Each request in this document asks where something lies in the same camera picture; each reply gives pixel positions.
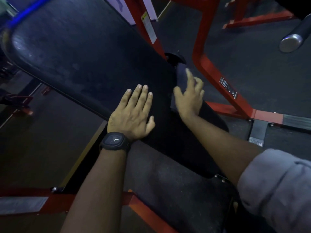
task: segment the rolled-up sleeve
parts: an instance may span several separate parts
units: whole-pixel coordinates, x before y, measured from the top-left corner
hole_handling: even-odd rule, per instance
[[[267,149],[241,175],[244,207],[278,232],[311,232],[311,162]]]

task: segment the finger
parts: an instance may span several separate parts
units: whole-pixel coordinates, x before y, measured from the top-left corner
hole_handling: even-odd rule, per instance
[[[152,92],[149,92],[148,93],[148,96],[147,96],[147,100],[146,100],[146,103],[144,105],[144,108],[142,109],[142,111],[148,115],[149,114],[149,111],[150,111],[150,108],[151,108],[151,105],[152,105],[152,98],[153,98],[153,94]]]
[[[186,69],[187,73],[187,90],[194,90],[194,78],[189,69]]]
[[[142,90],[142,85],[137,85],[137,87],[135,88],[132,96],[130,97],[130,100],[128,101],[127,107],[129,108],[134,108],[137,101],[138,101],[138,96],[140,94],[140,91]]]
[[[138,99],[137,105],[135,108],[142,110],[144,108],[144,105],[146,103],[146,99],[147,99],[147,94],[148,94],[148,86],[144,85],[142,87],[142,93],[140,94],[140,97]]]
[[[148,135],[152,131],[152,129],[154,129],[155,126],[156,126],[156,123],[154,121],[154,117],[150,116],[149,121],[146,125],[146,135]]]
[[[201,99],[203,99],[204,92],[205,92],[204,90],[201,90],[201,92],[200,92],[200,98],[201,98]]]
[[[127,89],[126,92],[124,93],[117,109],[124,109],[128,103],[128,99],[131,95],[132,90],[131,89]]]
[[[176,98],[181,98],[183,96],[183,93],[181,92],[180,87],[174,87],[174,96]]]
[[[194,87],[194,89],[197,93],[200,93],[204,86],[204,82],[197,77],[194,77],[194,80],[196,80],[196,86]]]

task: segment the watch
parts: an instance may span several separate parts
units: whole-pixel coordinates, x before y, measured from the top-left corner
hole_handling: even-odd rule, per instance
[[[120,132],[107,133],[101,141],[100,146],[106,150],[124,150],[126,153],[131,148],[128,138]]]

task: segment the left hand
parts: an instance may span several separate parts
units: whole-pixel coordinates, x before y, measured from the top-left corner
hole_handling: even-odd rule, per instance
[[[148,86],[138,85],[129,100],[131,91],[128,89],[125,92],[117,109],[111,114],[107,132],[121,132],[133,142],[147,136],[156,124],[153,116],[147,123],[153,96],[151,92],[148,93]]]

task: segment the person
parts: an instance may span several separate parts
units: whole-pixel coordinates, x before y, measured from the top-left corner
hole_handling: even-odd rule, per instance
[[[187,69],[187,89],[174,88],[182,121],[237,187],[245,208],[265,217],[279,233],[311,231],[311,163],[280,150],[240,140],[198,116],[203,82]],[[107,132],[123,133],[130,142],[155,127],[148,114],[148,86],[128,89],[112,113]],[[102,149],[68,212],[61,232],[119,232],[126,151]]]

